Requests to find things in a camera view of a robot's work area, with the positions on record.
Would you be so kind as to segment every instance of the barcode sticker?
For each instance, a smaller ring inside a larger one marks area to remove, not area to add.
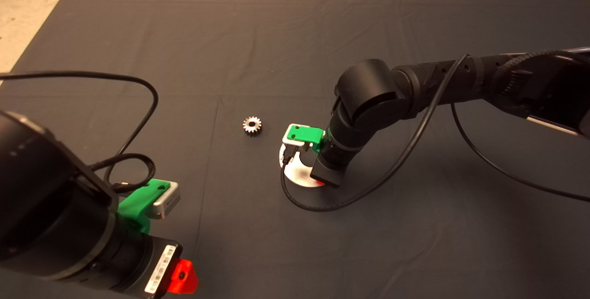
[[[168,264],[170,263],[170,260],[176,250],[177,247],[172,245],[166,245],[166,248],[164,248],[164,252],[162,252],[162,255],[160,255],[160,260],[158,260],[158,264],[156,264],[156,268],[153,269],[152,276],[149,278],[149,281],[147,282],[146,288],[144,290],[146,291],[146,293],[156,293],[156,290],[158,290],[158,286],[160,286],[160,281],[164,277],[164,273],[166,272]]]

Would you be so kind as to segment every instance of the gray tablecloth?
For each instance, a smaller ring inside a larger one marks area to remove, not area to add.
[[[152,234],[178,240],[196,263],[201,287],[190,297],[587,298],[590,205],[495,172],[464,144],[448,106],[396,177],[341,211],[292,206],[277,158],[287,124],[326,127],[334,84],[358,60],[579,47],[590,45],[588,22],[589,0],[61,0],[14,70],[99,70],[156,86],[160,107],[130,151],[181,184],[183,200]],[[141,87],[117,82],[0,88],[0,108],[49,127],[87,163],[114,154],[148,104]],[[459,112],[499,164],[590,194],[587,141],[485,102]],[[246,116],[264,121],[261,136],[241,131]],[[383,173],[416,125],[379,132],[341,194]],[[141,175],[128,165],[114,179]],[[122,297],[0,275],[2,298]]]

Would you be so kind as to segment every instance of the silver gear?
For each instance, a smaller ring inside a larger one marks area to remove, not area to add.
[[[247,135],[253,137],[262,131],[262,121],[258,117],[250,116],[244,120],[242,127]]]

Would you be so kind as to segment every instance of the cable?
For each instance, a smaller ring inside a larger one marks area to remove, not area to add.
[[[128,184],[128,183],[112,184],[111,188],[115,193],[133,192],[133,191],[137,190],[138,188],[142,188],[143,186],[146,186],[148,184],[149,180],[152,179],[154,177],[154,175],[156,174],[156,164],[154,164],[152,159],[148,158],[148,156],[145,156],[144,154],[137,154],[135,152],[130,152],[127,154],[116,155],[116,156],[113,156],[112,158],[107,158],[106,160],[99,161],[95,164],[89,165],[88,167],[92,171],[97,171],[100,169],[104,169],[106,167],[113,167],[114,165],[118,164],[121,161],[131,160],[131,159],[140,160],[141,162],[143,162],[143,164],[145,164],[145,166],[147,167],[147,175],[146,175],[145,179],[143,179],[141,182],[135,183],[135,184]]]
[[[142,85],[143,87],[147,88],[152,93],[152,104],[151,104],[150,108],[147,110],[146,114],[143,116],[142,120],[139,122],[137,127],[135,127],[133,132],[131,132],[131,135],[129,135],[129,138],[127,138],[127,140],[123,143],[123,145],[120,147],[120,149],[116,152],[116,154],[114,155],[114,158],[116,156],[122,155],[125,152],[125,150],[127,150],[129,145],[131,145],[131,142],[133,142],[135,137],[137,137],[139,132],[143,129],[145,124],[148,122],[148,120],[152,116],[153,112],[156,110],[156,107],[158,106],[159,97],[158,97],[158,92],[156,91],[154,86],[151,83],[149,83],[143,79],[134,77],[134,76],[119,75],[119,74],[106,74],[103,72],[67,71],[67,70],[26,72],[26,73],[17,73],[17,74],[14,74],[14,73],[0,74],[0,80],[6,80],[6,81],[20,80],[20,79],[67,78],[67,77],[133,82],[133,83],[138,83],[139,85]],[[105,176],[103,179],[105,180],[105,182],[107,184],[109,184],[113,188],[118,188],[118,185],[120,185],[120,184],[112,184],[110,182],[110,174],[111,174],[112,168],[114,167],[115,164],[116,164],[116,162],[113,163],[112,165],[109,165],[109,167],[105,171]]]
[[[418,141],[420,140],[420,138],[422,137],[422,134],[424,133],[424,130],[426,129],[426,126],[430,122],[430,119],[432,118],[432,115],[434,114],[434,110],[436,109],[438,102],[440,102],[440,99],[443,96],[443,93],[444,93],[449,81],[451,81],[451,79],[455,75],[455,71],[457,70],[457,68],[459,68],[459,65],[461,63],[463,63],[463,61],[467,58],[467,56],[469,56],[469,55],[465,54],[460,59],[456,60],[455,63],[453,63],[453,65],[451,66],[451,68],[449,69],[449,71],[447,72],[445,77],[442,79],[436,93],[434,93],[434,97],[432,97],[432,101],[430,102],[428,109],[426,109],[426,112],[424,113],[424,116],[422,117],[422,120],[420,121],[418,128],[416,129],[415,133],[413,134],[413,136],[412,136],[411,140],[409,141],[409,143],[407,144],[406,148],[400,154],[399,158],[396,160],[394,165],[391,166],[391,168],[385,173],[385,175],[383,175],[380,179],[375,181],[375,183],[371,184],[368,188],[366,188],[365,190],[363,190],[359,194],[356,194],[355,196],[352,196],[351,198],[348,198],[342,202],[339,202],[339,203],[331,205],[331,206],[321,207],[321,206],[306,205],[304,203],[299,202],[297,199],[293,198],[293,196],[289,192],[289,190],[287,188],[287,184],[285,182],[285,166],[291,160],[291,158],[293,158],[293,155],[295,154],[295,152],[291,152],[290,156],[287,156],[287,155],[284,156],[283,167],[281,168],[281,174],[280,174],[281,175],[281,186],[283,188],[283,192],[285,193],[285,196],[289,199],[289,201],[291,203],[293,203],[295,206],[297,206],[301,209],[304,209],[306,211],[325,212],[325,211],[336,211],[338,209],[349,206],[352,203],[357,202],[358,200],[364,198],[365,196],[367,196],[371,192],[377,190],[377,188],[380,188],[385,182],[387,182],[400,169],[400,167],[407,160],[407,157],[412,153],[413,149],[416,147]]]
[[[485,156],[480,150],[478,150],[478,148],[474,145],[472,140],[470,140],[469,137],[467,137],[467,134],[465,133],[465,130],[463,129],[463,125],[461,125],[461,123],[459,122],[459,116],[457,115],[457,109],[455,108],[455,103],[451,103],[451,111],[453,112],[453,119],[455,119],[455,124],[457,125],[457,129],[459,130],[459,133],[463,137],[463,140],[465,140],[467,145],[474,151],[475,154],[477,154],[482,160],[484,160],[487,164],[489,164],[491,167],[493,167],[497,171],[503,173],[504,175],[506,175],[510,179],[516,180],[517,182],[525,184],[527,186],[530,186],[531,188],[536,188],[537,190],[541,190],[543,192],[547,192],[547,193],[551,193],[551,194],[556,194],[559,196],[563,196],[565,198],[571,198],[571,199],[575,199],[575,200],[590,202],[590,197],[588,197],[588,196],[583,196],[583,195],[579,195],[579,194],[573,194],[573,193],[563,192],[563,191],[559,191],[559,190],[554,190],[553,188],[547,188],[545,186],[530,182],[526,179],[522,179],[520,177],[517,177],[515,175],[508,173],[506,170],[502,169],[499,165],[495,164],[493,161],[491,161],[489,158],[487,158],[487,156]]]

